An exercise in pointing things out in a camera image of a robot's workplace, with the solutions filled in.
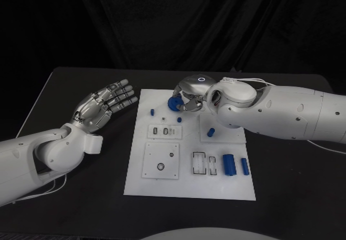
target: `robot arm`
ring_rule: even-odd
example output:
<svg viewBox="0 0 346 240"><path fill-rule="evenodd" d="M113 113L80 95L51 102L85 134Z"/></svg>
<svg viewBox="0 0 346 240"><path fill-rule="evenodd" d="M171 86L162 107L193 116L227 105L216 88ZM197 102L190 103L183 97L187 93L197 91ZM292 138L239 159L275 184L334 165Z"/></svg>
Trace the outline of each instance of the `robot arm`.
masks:
<svg viewBox="0 0 346 240"><path fill-rule="evenodd" d="M122 80L90 93L76 106L72 120L51 129L0 143L0 206L63 176L79 165L83 154L99 154L102 137L92 134L112 113L137 101ZM37 173L34 155L49 170Z"/></svg>
<svg viewBox="0 0 346 240"><path fill-rule="evenodd" d="M187 99L194 95L206 102L226 128L243 127L279 139L346 144L346 96L292 86L269 85L255 90L242 79L223 77L216 82L204 75L186 77L177 87ZM200 103L188 102L180 109L187 110L187 105L200 109Z"/></svg>

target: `peg board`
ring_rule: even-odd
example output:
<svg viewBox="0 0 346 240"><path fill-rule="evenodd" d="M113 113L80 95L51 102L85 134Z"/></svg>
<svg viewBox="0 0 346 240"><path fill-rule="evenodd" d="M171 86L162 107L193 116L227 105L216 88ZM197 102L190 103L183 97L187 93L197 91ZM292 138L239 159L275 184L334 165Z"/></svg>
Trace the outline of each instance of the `peg board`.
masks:
<svg viewBox="0 0 346 240"><path fill-rule="evenodd" d="M173 90L142 89L139 92L124 195L255 201L243 129L222 127L206 107L197 112L171 111L167 106L171 94ZM200 114L201 124L214 128L213 141L209 142L204 142L204 136L200 136ZM181 126L181 139L148 138L150 125ZM177 179L142 177L147 143L178 144ZM214 157L216 175L210 175L209 170L206 175L193 174L193 152L204 152L206 159ZM224 175L222 160L224 154L233 154L235 176ZM242 172L240 158L248 159L248 176Z"/></svg>

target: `robotic hand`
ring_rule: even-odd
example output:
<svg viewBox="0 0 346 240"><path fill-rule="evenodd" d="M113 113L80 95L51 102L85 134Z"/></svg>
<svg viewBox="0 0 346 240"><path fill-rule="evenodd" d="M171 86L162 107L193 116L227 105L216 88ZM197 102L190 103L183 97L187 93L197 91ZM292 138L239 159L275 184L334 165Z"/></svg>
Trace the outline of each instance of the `robotic hand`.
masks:
<svg viewBox="0 0 346 240"><path fill-rule="evenodd" d="M262 82L255 89L242 81ZM243 127L256 134L289 140L346 144L346 96L294 86L275 86L258 78L216 82L197 74L177 84L171 98L190 100L177 110L199 111L203 102L226 128Z"/></svg>
<svg viewBox="0 0 346 240"><path fill-rule="evenodd" d="M112 113L138 99L128 80L90 93L76 106L72 120L51 129L0 143L0 206L63 176L79 165L83 154L99 154L102 137L90 134L103 127ZM49 171L37 173L34 156Z"/></svg>

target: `black backdrop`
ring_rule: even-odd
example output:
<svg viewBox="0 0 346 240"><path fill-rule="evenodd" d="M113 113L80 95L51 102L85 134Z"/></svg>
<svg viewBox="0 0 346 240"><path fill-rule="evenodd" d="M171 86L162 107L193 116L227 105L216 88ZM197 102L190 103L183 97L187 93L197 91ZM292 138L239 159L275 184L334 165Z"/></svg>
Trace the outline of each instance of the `black backdrop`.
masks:
<svg viewBox="0 0 346 240"><path fill-rule="evenodd" d="M344 12L344 0L1 1L0 140L59 66L321 74L346 93Z"/></svg>

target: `black table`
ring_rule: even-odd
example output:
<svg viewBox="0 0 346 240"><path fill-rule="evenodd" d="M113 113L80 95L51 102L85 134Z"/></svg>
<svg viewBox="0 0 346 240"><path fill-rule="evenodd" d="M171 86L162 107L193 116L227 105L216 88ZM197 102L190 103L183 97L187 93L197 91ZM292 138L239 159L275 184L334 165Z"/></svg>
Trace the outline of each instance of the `black table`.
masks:
<svg viewBox="0 0 346 240"><path fill-rule="evenodd" d="M331 92L320 75L203 73L216 80L262 78ZM86 94L108 84L128 79L139 96L141 89L173 89L191 74L56 68L18 136L59 128ZM122 195L135 117L137 105L112 115L98 131L101 154L85 155L56 193L0 208L1 233L137 239L173 229L220 227L284 240L346 239L346 156L305 141L245 132L256 201ZM341 144L321 144L346 150Z"/></svg>

